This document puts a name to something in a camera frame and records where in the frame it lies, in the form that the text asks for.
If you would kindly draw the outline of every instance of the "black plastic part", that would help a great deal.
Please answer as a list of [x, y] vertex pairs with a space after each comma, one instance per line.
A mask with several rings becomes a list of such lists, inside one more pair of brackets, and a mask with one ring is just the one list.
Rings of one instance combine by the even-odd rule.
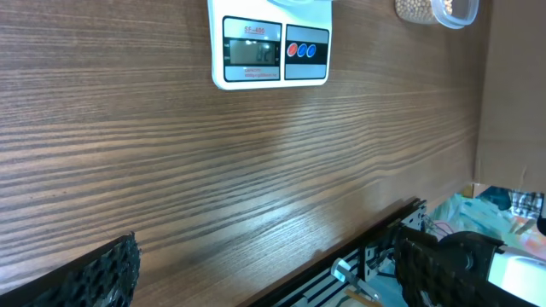
[[139, 268], [131, 233], [3, 294], [0, 306], [129, 306]]
[[482, 267], [474, 272], [467, 269], [467, 264], [461, 259], [449, 256], [450, 252], [455, 251], [452, 248], [455, 245], [467, 252], [471, 252], [473, 247], [482, 246], [488, 254], [490, 250], [497, 248], [499, 242], [502, 244], [501, 241], [479, 234], [462, 233], [450, 236], [453, 238], [444, 243], [442, 240], [436, 246], [428, 240], [410, 240], [403, 236], [397, 240], [394, 253], [395, 275], [402, 285], [402, 296], [409, 307], [533, 306], [488, 282], [480, 273]]

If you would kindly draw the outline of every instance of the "container lid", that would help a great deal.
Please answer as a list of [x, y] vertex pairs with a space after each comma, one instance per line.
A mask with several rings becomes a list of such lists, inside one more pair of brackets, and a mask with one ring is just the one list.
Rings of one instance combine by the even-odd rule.
[[439, 23], [451, 29], [461, 29], [476, 19], [479, 0], [431, 0], [431, 4]]

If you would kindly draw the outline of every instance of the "blue button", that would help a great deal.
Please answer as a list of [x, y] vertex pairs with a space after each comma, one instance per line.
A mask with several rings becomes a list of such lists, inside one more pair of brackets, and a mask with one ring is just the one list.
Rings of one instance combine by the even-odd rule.
[[317, 47], [315, 46], [315, 44], [309, 46], [309, 48], [307, 48], [307, 57], [313, 57], [313, 55], [315, 55], [316, 52], [317, 52]]
[[302, 43], [298, 48], [298, 56], [302, 57], [305, 55], [305, 52], [307, 52], [307, 45]]

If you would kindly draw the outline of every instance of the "wooden table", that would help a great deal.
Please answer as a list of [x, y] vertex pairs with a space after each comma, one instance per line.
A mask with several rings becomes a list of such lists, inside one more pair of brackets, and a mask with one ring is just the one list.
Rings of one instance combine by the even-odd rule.
[[2, 1], [0, 293], [135, 231], [134, 306], [246, 304], [440, 202], [472, 178], [488, 11], [339, 0], [326, 85], [226, 92], [204, 0]]

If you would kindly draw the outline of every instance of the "white plastic part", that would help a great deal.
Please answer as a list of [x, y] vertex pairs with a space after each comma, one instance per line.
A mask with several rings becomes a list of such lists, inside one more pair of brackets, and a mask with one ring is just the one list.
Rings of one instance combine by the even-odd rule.
[[330, 273], [338, 281], [345, 282], [345, 276], [338, 271], [339, 266], [348, 270], [351, 270], [351, 266], [345, 260], [338, 258], [337, 260], [335, 260], [334, 265], [332, 265], [332, 269], [330, 269]]
[[519, 249], [502, 246], [489, 270], [488, 281], [537, 306], [546, 306], [546, 262]]

